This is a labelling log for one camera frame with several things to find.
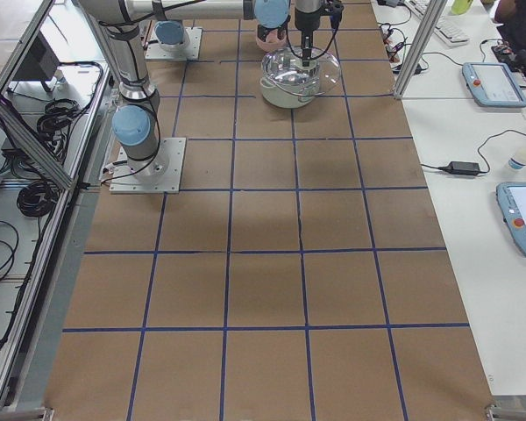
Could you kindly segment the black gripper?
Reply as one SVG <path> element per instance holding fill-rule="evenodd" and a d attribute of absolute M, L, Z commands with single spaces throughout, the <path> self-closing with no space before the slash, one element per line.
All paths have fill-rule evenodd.
<path fill-rule="evenodd" d="M 322 4 L 321 0 L 295 0 L 295 27 L 301 31 L 303 67 L 308 67 L 312 60 L 313 31 L 319 28 Z"/>

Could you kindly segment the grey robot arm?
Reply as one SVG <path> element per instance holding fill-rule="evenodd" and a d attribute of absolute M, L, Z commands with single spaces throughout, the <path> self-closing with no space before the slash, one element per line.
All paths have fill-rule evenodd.
<path fill-rule="evenodd" d="M 123 100 L 111 127 L 126 154 L 128 175 L 143 185 L 163 178 L 170 156 L 163 150 L 160 94 L 146 66 L 140 39 L 142 21 L 157 23 L 162 45 L 180 46 L 187 38 L 183 19 L 256 20 L 259 41 L 286 30 L 293 19 L 302 33 L 302 56 L 309 59 L 313 33 L 326 12 L 323 1 L 83 1 L 81 7 L 107 39 L 103 52 L 116 67 Z"/>
<path fill-rule="evenodd" d="M 159 21 L 153 29 L 152 43 L 171 54 L 183 54 L 189 45 L 189 36 L 181 20 Z"/>

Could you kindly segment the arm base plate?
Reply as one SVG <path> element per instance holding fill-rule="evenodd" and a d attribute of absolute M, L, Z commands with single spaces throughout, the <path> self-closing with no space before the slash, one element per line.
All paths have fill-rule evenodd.
<path fill-rule="evenodd" d="M 146 49 L 147 61 L 197 61 L 202 27 L 154 27 Z"/>
<path fill-rule="evenodd" d="M 110 183 L 112 194 L 158 194 L 178 193 L 187 140 L 185 138 L 163 138 L 157 157 L 137 175 L 141 169 L 136 161 L 128 160 L 126 151 L 119 148 L 118 159 L 125 164 L 114 168 L 115 180 Z"/>

